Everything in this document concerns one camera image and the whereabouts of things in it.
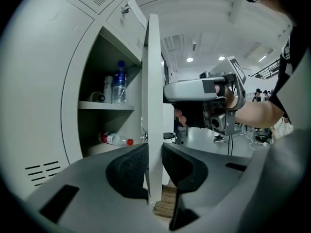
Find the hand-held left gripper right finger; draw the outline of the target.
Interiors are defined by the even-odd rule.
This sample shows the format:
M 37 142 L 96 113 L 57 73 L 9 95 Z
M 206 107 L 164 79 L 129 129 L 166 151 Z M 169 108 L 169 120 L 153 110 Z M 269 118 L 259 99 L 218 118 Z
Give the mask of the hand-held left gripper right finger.
M 162 145 L 162 163 L 177 188 L 170 230 L 178 230 L 220 203 L 238 183 L 250 158 Z

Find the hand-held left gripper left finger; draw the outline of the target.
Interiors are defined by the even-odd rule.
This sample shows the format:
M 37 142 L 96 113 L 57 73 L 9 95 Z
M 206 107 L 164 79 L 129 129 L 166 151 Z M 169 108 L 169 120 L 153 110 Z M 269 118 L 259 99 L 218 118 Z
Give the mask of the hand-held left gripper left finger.
M 92 155 L 43 183 L 26 200 L 52 233 L 168 233 L 144 188 L 148 145 Z

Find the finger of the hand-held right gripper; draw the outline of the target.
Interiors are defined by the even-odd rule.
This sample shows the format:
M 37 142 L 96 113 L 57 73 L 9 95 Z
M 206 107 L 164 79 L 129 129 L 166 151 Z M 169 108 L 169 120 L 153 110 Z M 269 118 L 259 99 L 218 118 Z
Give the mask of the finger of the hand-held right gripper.
M 217 99 L 214 80 L 179 81 L 163 87 L 164 103 L 209 101 Z

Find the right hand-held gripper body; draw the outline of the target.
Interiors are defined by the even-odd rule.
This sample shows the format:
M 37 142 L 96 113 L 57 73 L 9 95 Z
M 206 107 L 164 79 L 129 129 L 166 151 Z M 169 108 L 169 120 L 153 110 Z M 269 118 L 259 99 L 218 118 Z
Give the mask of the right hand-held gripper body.
M 237 98 L 236 105 L 233 108 L 226 108 L 224 104 L 225 97 L 217 96 L 215 100 L 202 101 L 205 128 L 222 135 L 238 133 L 239 131 L 235 129 L 235 113 L 246 102 L 244 88 L 246 75 L 236 57 L 230 56 L 225 58 L 210 72 L 206 71 L 200 74 L 198 79 L 214 80 L 215 84 L 223 84 L 228 88 L 233 88 L 233 93 L 236 94 Z

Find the grey metal locker door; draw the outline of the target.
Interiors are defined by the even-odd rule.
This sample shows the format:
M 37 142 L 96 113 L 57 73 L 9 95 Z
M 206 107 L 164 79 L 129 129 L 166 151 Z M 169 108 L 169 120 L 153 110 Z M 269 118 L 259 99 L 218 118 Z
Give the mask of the grey metal locker door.
M 142 56 L 142 133 L 149 147 L 149 203 L 161 200 L 163 85 L 158 15 L 150 14 Z

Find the white metal locker cabinet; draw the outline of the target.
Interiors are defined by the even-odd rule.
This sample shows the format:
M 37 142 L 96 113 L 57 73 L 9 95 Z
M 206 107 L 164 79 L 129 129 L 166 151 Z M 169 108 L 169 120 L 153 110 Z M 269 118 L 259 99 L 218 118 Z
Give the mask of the white metal locker cabinet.
M 27 198 L 58 172 L 114 146 L 142 142 L 146 30 L 133 0 L 22 0 L 0 37 L 0 173 Z M 125 62 L 126 105 L 89 102 Z

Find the person's right forearm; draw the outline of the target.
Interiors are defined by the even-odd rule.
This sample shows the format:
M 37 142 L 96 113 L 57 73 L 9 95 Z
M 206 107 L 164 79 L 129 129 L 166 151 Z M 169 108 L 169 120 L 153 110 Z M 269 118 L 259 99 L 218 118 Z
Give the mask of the person's right forearm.
M 246 101 L 235 113 L 236 122 L 255 128 L 270 128 L 285 114 L 285 109 L 277 97 L 267 101 Z

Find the person's right hand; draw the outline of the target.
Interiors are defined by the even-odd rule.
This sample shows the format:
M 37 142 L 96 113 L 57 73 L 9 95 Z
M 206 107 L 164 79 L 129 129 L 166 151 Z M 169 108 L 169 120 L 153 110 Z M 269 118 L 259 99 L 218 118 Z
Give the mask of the person's right hand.
M 217 96 L 225 97 L 224 104 L 226 108 L 232 108 L 236 105 L 235 96 L 226 85 L 215 84 Z M 183 126 L 190 128 L 205 128 L 203 103 L 183 102 L 177 104 L 174 115 Z

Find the large white box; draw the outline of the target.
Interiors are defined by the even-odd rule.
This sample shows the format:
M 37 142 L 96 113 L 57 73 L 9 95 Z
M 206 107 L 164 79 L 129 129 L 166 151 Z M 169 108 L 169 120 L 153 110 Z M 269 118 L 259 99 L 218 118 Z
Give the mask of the large white box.
M 174 107 L 171 104 L 163 104 L 163 132 L 173 133 L 174 131 Z M 162 171 L 162 184 L 167 185 L 169 183 L 169 175 L 166 169 L 163 167 Z

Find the wooden pallet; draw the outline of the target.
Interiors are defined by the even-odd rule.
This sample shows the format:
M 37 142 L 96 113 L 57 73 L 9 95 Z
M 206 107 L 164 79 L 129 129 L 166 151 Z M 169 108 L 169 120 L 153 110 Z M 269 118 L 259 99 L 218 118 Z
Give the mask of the wooden pallet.
M 176 202 L 176 187 L 162 186 L 161 200 L 157 201 L 153 209 L 156 216 L 172 219 Z

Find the small bottle red cap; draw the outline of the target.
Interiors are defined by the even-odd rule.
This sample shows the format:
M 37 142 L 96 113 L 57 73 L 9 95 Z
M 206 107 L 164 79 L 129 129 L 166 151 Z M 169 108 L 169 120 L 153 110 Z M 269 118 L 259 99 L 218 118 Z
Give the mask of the small bottle red cap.
M 125 138 L 117 133 L 104 132 L 99 134 L 99 140 L 102 143 L 118 147 L 132 146 L 134 141 L 131 138 Z

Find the clear bottle blue label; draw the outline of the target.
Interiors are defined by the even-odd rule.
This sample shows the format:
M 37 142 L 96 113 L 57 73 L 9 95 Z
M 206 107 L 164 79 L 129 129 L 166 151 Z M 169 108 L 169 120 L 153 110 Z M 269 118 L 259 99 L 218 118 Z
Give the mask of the clear bottle blue label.
M 126 105 L 127 74 L 124 61 L 118 62 L 118 69 L 114 72 L 112 84 L 112 103 Z

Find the black balcony railing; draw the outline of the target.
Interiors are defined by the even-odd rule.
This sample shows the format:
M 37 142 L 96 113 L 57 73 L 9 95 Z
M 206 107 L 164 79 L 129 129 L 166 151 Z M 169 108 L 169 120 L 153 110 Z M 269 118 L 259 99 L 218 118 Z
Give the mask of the black balcony railing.
M 253 74 L 252 77 L 267 80 L 276 76 L 279 73 L 279 61 L 280 59 L 275 60 L 273 63 L 271 63 L 264 69 Z

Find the white spray bottle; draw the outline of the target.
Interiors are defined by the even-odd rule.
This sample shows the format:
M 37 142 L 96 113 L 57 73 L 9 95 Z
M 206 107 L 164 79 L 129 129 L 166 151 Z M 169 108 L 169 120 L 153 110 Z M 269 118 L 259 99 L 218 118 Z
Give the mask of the white spray bottle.
M 112 76 L 105 76 L 104 79 L 104 103 L 112 103 L 112 82 L 113 77 Z

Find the white round container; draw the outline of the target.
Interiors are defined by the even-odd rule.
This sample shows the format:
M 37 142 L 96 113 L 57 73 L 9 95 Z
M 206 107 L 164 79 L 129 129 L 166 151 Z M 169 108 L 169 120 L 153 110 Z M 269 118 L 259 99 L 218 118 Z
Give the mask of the white round container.
M 103 93 L 95 91 L 89 95 L 87 101 L 103 103 L 105 101 L 105 96 L 103 95 Z

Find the person's black shirt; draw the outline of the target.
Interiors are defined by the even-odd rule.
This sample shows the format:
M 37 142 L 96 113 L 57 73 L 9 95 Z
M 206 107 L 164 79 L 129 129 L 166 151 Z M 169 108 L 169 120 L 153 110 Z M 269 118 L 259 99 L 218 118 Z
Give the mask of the person's black shirt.
M 309 45 L 310 33 L 308 30 L 298 26 L 293 27 L 286 45 L 281 50 L 278 80 L 274 92 L 269 99 L 269 102 L 272 104 L 272 118 L 274 120 L 279 120 L 286 114 L 283 105 L 277 97 L 277 93 L 297 68 Z

